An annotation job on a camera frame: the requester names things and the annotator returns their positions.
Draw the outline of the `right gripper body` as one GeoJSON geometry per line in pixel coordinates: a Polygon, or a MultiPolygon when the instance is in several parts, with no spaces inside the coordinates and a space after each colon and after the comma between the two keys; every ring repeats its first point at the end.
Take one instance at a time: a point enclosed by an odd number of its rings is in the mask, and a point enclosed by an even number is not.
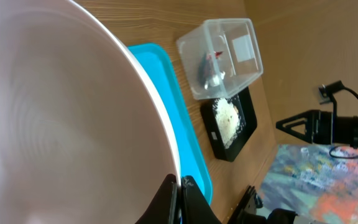
{"type": "Polygon", "coordinates": [[[331,145],[333,143],[333,113],[310,110],[306,117],[306,139],[308,143],[331,145]]]}

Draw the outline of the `large white plate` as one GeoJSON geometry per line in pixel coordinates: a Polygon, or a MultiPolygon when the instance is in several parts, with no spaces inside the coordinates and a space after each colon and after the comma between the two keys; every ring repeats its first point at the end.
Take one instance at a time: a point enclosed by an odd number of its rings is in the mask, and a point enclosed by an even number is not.
{"type": "Polygon", "coordinates": [[[74,1],[0,1],[0,223],[135,223],[180,157],[138,60],[74,1]]]}

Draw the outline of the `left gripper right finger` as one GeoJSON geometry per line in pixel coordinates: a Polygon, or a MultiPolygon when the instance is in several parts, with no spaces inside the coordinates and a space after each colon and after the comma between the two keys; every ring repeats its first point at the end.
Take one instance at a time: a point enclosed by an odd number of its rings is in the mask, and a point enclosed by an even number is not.
{"type": "Polygon", "coordinates": [[[181,215],[186,224],[221,224],[190,175],[181,179],[181,215]]]}

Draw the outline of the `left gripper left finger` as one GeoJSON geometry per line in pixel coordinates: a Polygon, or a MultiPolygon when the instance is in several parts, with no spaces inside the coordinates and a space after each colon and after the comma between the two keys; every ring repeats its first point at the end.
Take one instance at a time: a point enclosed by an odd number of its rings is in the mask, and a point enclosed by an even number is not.
{"type": "Polygon", "coordinates": [[[177,178],[168,174],[144,214],[135,224],[177,224],[180,222],[177,178]]]}

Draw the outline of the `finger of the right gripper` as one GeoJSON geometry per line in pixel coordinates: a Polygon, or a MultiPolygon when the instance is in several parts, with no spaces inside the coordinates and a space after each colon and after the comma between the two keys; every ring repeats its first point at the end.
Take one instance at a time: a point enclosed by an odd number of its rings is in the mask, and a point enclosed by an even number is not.
{"type": "Polygon", "coordinates": [[[307,143],[313,140],[313,112],[311,110],[276,122],[276,128],[307,143]]]}

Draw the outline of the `red snack wrapper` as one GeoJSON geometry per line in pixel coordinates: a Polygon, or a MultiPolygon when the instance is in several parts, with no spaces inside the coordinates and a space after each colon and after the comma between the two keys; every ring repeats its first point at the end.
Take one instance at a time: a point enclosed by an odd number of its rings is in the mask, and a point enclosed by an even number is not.
{"type": "Polygon", "coordinates": [[[224,79],[225,71],[216,73],[211,54],[204,54],[198,67],[198,82],[205,90],[216,87],[224,79]]]}

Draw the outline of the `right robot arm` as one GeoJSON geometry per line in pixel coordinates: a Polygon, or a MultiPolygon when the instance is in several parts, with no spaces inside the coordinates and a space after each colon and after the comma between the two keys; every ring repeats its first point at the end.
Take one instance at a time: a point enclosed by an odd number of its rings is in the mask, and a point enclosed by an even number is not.
{"type": "Polygon", "coordinates": [[[323,103],[331,103],[332,111],[309,110],[276,122],[276,128],[304,142],[312,144],[345,144],[358,148],[358,116],[337,115],[337,102],[334,95],[348,91],[358,100],[358,94],[343,85],[341,81],[322,85],[318,93],[323,103]]]}

